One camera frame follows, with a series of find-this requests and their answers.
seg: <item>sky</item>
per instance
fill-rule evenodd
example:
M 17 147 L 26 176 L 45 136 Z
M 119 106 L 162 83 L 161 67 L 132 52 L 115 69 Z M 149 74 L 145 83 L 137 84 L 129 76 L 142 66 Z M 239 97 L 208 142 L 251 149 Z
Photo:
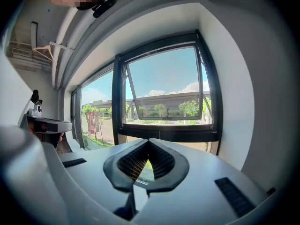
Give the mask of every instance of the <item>sky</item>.
M 153 55 L 129 64 L 135 94 L 138 98 L 198 91 L 198 74 L 193 48 L 177 49 Z M 209 91 L 202 65 L 203 90 Z M 113 72 L 82 89 L 82 104 L 112 99 Z M 128 79 L 126 99 L 132 99 Z

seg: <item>road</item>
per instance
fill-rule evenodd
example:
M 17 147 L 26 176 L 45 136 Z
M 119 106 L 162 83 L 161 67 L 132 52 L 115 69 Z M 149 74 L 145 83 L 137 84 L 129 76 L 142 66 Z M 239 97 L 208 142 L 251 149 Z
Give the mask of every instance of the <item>road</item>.
M 82 116 L 81 122 L 82 122 L 83 132 L 88 132 L 88 123 L 86 121 L 86 118 Z M 110 144 L 114 144 L 112 120 L 102 120 L 102 125 L 100 124 L 100 127 L 101 127 L 101 131 L 102 131 L 102 137 L 101 137 L 101 132 L 99 131 L 96 133 L 97 139 L 101 140 L 103 138 L 104 141 L 106 141 Z M 134 141 L 136 139 L 139 139 L 139 138 L 127 136 L 128 142 Z M 178 144 L 181 144 L 183 146 L 187 146 L 190 148 L 202 150 L 202 151 L 206 151 L 206 149 L 207 149 L 207 144 L 205 142 L 178 142 Z

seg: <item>black slot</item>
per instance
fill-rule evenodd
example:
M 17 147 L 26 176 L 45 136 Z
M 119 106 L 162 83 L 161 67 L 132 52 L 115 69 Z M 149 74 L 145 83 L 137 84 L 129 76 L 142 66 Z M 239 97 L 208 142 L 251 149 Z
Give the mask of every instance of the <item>black slot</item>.
M 73 167 L 73 166 L 79 165 L 81 163 L 86 163 L 86 161 L 83 158 L 79 158 L 79 159 L 75 159 L 75 160 L 71 160 L 71 161 L 67 161 L 67 162 L 62 162 L 62 164 L 64 165 L 65 168 Z
M 255 206 L 228 178 L 215 180 L 215 183 L 239 218 L 255 208 Z

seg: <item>blue sky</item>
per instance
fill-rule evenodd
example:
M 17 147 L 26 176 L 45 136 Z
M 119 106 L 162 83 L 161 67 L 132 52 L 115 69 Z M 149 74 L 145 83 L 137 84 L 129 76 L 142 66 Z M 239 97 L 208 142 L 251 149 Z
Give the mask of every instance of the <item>blue sky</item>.
M 198 91 L 198 74 L 193 48 L 164 52 L 129 65 L 135 94 L 149 97 L 163 94 Z M 202 66 L 203 89 L 209 90 Z M 110 72 L 82 89 L 82 104 L 112 99 L 113 73 Z M 126 81 L 126 99 L 131 99 L 129 81 Z

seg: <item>red sign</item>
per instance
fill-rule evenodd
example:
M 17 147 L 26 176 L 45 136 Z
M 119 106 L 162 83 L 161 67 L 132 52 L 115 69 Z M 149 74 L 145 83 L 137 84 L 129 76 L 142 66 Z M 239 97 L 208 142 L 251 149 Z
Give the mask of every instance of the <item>red sign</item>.
M 89 112 L 88 113 L 88 119 L 89 119 L 89 132 L 90 134 L 95 133 L 95 129 L 94 129 L 94 112 Z
M 96 133 L 100 131 L 99 128 L 99 112 L 94 112 L 95 130 Z

